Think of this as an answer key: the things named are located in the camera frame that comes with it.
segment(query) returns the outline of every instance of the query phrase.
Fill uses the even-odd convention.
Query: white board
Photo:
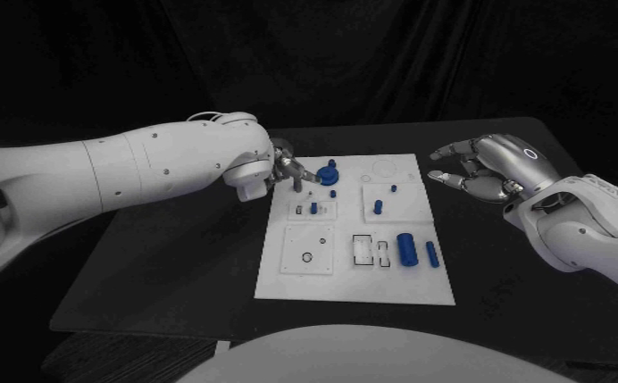
[[[302,192],[296,193],[288,179],[273,188],[254,297],[453,305],[414,155],[296,159],[306,170],[316,172],[331,158],[339,177],[331,187],[303,182]],[[381,200],[380,215],[373,212],[375,199]],[[316,204],[314,214],[309,212],[311,203]],[[326,229],[331,230],[328,237],[324,234]],[[417,252],[417,265],[413,267],[400,263],[396,243],[400,233],[413,235]],[[430,267],[424,248],[427,241],[435,246],[437,268]],[[367,256],[358,259],[364,265],[354,264],[355,249],[357,254],[371,255],[373,264],[367,265]],[[388,266],[380,265],[386,260]]]

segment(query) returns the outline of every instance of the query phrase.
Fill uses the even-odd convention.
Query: black table
[[[580,175],[540,121],[512,118],[272,130],[296,155],[417,155],[420,173],[462,172],[429,153],[455,140],[511,133]],[[321,324],[414,329],[514,355],[618,358],[618,285],[561,273],[537,256],[499,205],[426,180],[456,306],[256,300],[270,196],[247,203],[218,180],[203,191],[118,212],[51,320],[61,331],[249,340]]]

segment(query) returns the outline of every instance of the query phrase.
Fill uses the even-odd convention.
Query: silver robot hand
[[[272,138],[270,141],[273,148],[273,165],[272,175],[266,180],[267,188],[283,179],[292,178],[293,190],[299,193],[302,191],[302,180],[319,184],[321,178],[309,171],[305,171],[302,164],[293,158],[293,147],[289,145],[289,142],[280,138]]]
[[[466,177],[430,171],[429,178],[483,202],[504,203],[517,195],[527,200],[561,179],[540,151],[511,135],[491,134],[453,142],[430,154],[430,159],[453,155]]]

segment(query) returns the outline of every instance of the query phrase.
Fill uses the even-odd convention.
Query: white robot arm
[[[527,235],[548,265],[589,268],[618,283],[618,188],[594,175],[560,179],[544,155],[520,138],[492,134],[439,148],[432,160],[459,155],[468,177],[429,178],[489,203]]]
[[[93,140],[0,148],[0,269],[99,213],[191,193],[220,176],[241,202],[289,177],[298,191],[302,179],[321,182],[250,114],[191,118]]]

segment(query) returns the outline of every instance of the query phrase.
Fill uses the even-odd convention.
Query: blue object
[[[321,177],[321,184],[324,186],[328,187],[329,185],[332,185],[332,184],[337,183],[337,180],[338,180],[338,170],[334,167],[331,167],[329,165],[324,166],[318,170],[316,175]]]
[[[437,261],[437,254],[435,253],[433,242],[427,242],[424,246],[427,247],[430,267],[436,269],[440,266],[440,262]]]
[[[375,200],[375,205],[373,206],[373,212],[375,215],[381,215],[381,200]]]
[[[417,255],[414,247],[414,238],[409,233],[401,233],[396,236],[396,244],[399,245],[399,259],[401,265],[411,267],[417,264]]]

